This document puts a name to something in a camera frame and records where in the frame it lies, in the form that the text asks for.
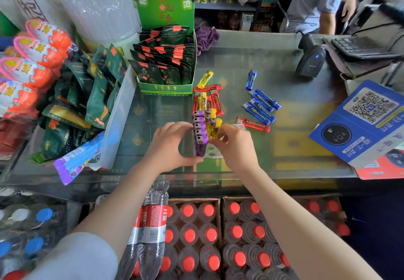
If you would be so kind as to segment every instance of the barcode scanner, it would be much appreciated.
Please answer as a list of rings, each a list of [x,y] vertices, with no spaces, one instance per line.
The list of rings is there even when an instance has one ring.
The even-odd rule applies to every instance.
[[[297,64],[296,75],[316,78],[326,59],[326,49],[322,45],[316,45],[310,33],[302,34],[299,49],[303,50],[303,56]]]

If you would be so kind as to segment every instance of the qr code payment sign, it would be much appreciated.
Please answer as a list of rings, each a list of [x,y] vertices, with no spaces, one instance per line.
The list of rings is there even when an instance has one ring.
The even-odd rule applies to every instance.
[[[343,109],[356,117],[374,125],[399,104],[368,88],[362,88]]]

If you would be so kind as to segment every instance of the blue bottle cap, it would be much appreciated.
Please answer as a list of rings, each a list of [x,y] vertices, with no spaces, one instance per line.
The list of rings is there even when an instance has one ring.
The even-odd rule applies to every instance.
[[[42,248],[44,245],[44,239],[42,237],[36,237],[30,240],[26,245],[25,245],[25,252],[28,255],[32,255],[33,253],[37,252]]]
[[[11,246],[12,245],[10,242],[1,242],[0,243],[0,258],[7,254],[7,252],[10,250]]]
[[[45,208],[40,210],[36,214],[36,220],[37,221],[48,221],[51,217],[53,216],[53,210],[51,208]]]

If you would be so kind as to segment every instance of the hand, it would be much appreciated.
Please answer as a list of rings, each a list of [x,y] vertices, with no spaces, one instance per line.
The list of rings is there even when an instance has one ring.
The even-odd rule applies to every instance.
[[[159,174],[202,162],[202,157],[183,157],[178,151],[180,141],[192,128],[192,124],[179,121],[169,122],[157,129],[143,161],[149,162]]]
[[[352,15],[356,11],[356,0],[342,0],[344,2],[344,7],[342,8],[341,16],[344,17],[342,19],[343,22],[347,22],[350,20]]]
[[[223,124],[219,128],[217,139],[210,140],[209,143],[220,150],[226,165],[236,174],[259,168],[250,132]]]

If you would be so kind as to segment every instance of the purple cloth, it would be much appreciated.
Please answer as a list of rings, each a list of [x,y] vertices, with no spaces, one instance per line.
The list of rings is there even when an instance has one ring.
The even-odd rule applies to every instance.
[[[198,55],[201,51],[208,51],[213,43],[219,40],[220,34],[215,27],[204,28],[195,26],[196,42],[198,44]]]

